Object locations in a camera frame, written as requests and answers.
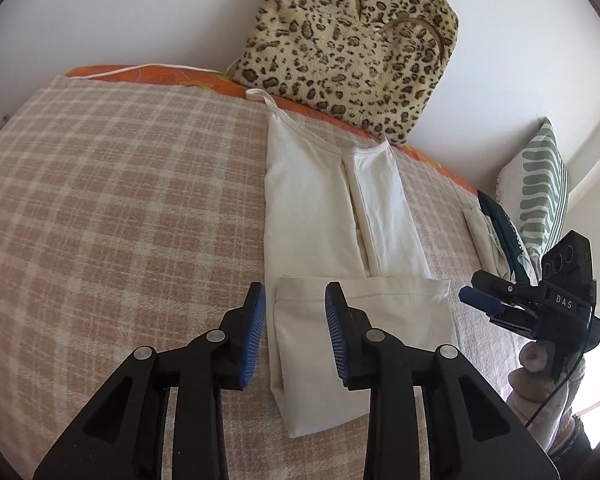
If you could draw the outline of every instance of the leopard print bag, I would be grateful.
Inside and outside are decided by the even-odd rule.
[[[232,79],[403,144],[456,44],[446,0],[264,0]]]

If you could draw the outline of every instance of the person's hand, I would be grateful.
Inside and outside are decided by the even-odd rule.
[[[554,382],[547,371],[549,355],[547,343],[527,343],[519,355],[523,367],[509,374],[509,384],[513,391],[507,398],[507,404],[523,424],[527,423],[538,406],[565,378],[578,358],[578,354],[572,354],[566,359],[559,380]],[[584,377],[584,370],[582,359],[569,381],[554,395],[528,428],[546,452],[559,449],[573,433],[571,404]]]

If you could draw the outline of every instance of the black cable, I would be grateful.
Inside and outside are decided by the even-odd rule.
[[[584,357],[585,348],[587,347],[587,344],[589,344],[589,337],[591,336],[591,326],[593,325],[592,322],[593,322],[593,317],[595,315],[596,315],[596,307],[594,305],[591,307],[591,318],[589,319],[589,326],[587,326],[587,336],[584,339],[584,343],[582,344],[582,350],[580,351],[580,355],[578,356],[578,359],[576,360],[575,364],[571,367],[571,370],[569,370],[569,372],[567,373],[565,378],[560,381],[560,384],[558,384],[554,388],[554,390],[547,396],[547,398],[542,401],[540,406],[538,406],[538,409],[535,411],[535,413],[533,415],[531,415],[531,418],[525,424],[525,428],[528,428],[529,426],[531,426],[531,423],[534,420],[536,420],[536,416],[539,415],[539,413],[542,411],[542,409],[549,403],[549,401],[551,399],[554,398],[554,395],[560,391],[560,388],[563,387],[567,383],[567,381],[573,375],[574,371],[576,371],[576,368],[578,367],[578,365],[580,364],[580,361],[582,361],[582,358]]]

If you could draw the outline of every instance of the metal screw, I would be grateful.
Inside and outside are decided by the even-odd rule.
[[[442,357],[446,357],[447,359],[455,359],[458,357],[458,349],[452,345],[444,345],[440,348],[440,355]]]
[[[134,351],[134,357],[139,361],[144,361],[145,359],[148,359],[149,357],[151,357],[151,354],[152,350],[150,346],[139,346]]]
[[[372,328],[371,330],[366,331],[366,338],[369,339],[369,341],[378,343],[384,339],[384,332],[377,328]]]
[[[224,332],[222,330],[212,330],[206,335],[206,340],[211,343],[219,343],[224,340]]]

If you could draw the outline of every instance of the beige fabric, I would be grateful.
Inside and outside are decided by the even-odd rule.
[[[276,287],[275,334],[284,379],[283,402],[278,405],[290,436],[334,428],[369,412],[370,391],[347,390],[335,360],[324,358],[333,353],[324,307],[324,291],[331,281],[335,280],[284,277]],[[337,281],[350,306],[366,312],[373,327],[405,345],[433,351],[458,344],[448,281],[420,276]]]
[[[232,78],[404,144],[457,36],[447,0],[264,0]]]
[[[58,77],[0,131],[0,450],[25,479],[135,347],[185,345],[263,279],[268,113]],[[293,117],[344,148],[375,142]],[[460,349],[506,396],[520,346],[456,299],[480,268],[462,216],[477,199],[396,157],[433,277],[452,280]],[[268,385],[264,341],[251,387],[223,399],[231,478],[362,477],[366,418],[289,439]]]
[[[515,275],[509,268],[509,262],[495,233],[491,218],[485,216],[478,206],[465,209],[464,219],[482,268],[504,280],[515,282]]]

